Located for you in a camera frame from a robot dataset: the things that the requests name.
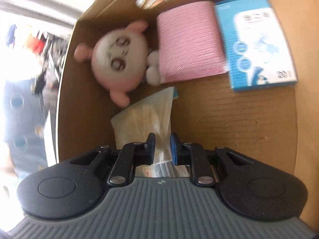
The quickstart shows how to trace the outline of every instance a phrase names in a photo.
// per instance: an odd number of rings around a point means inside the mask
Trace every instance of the barcode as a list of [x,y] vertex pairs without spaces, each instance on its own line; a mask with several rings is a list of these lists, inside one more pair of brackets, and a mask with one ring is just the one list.
[[175,166],[173,165],[172,161],[155,164],[154,166],[154,174],[158,178],[176,178],[178,177],[177,171]]

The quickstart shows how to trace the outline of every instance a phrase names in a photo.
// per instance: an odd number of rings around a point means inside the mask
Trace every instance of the white label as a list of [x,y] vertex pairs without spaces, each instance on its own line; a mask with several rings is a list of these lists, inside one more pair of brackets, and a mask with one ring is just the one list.
[[272,8],[238,13],[234,18],[241,55],[237,68],[247,73],[248,86],[296,81],[296,73],[283,31]]

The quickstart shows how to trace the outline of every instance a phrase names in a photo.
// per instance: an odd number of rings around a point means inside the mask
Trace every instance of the plush toy ear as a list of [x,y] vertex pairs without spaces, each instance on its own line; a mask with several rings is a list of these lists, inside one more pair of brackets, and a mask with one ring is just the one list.
[[82,63],[84,61],[90,61],[93,54],[93,48],[89,47],[85,43],[81,43],[77,46],[74,52],[74,59],[78,63]]
[[139,20],[130,23],[127,27],[126,30],[136,32],[136,33],[143,33],[148,27],[148,22],[144,20]]

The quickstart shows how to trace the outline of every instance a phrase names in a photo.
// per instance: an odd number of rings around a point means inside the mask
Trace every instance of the circular icon on box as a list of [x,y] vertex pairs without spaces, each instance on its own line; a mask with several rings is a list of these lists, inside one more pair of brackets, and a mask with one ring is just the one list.
[[242,57],[237,60],[237,68],[239,69],[239,71],[247,72],[250,69],[250,67],[251,61],[248,58]]
[[248,45],[243,42],[243,41],[237,41],[235,44],[234,44],[234,52],[238,55],[243,55],[247,52],[248,50]]

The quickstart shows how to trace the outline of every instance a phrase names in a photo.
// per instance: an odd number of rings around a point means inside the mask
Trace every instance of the plastic bag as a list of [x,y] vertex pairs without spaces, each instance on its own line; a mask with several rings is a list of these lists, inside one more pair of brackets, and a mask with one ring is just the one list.
[[170,115],[175,88],[157,92],[121,111],[111,119],[117,149],[135,141],[146,141],[150,132],[156,135],[154,162],[136,167],[135,176],[188,177],[185,166],[174,166],[169,145]]

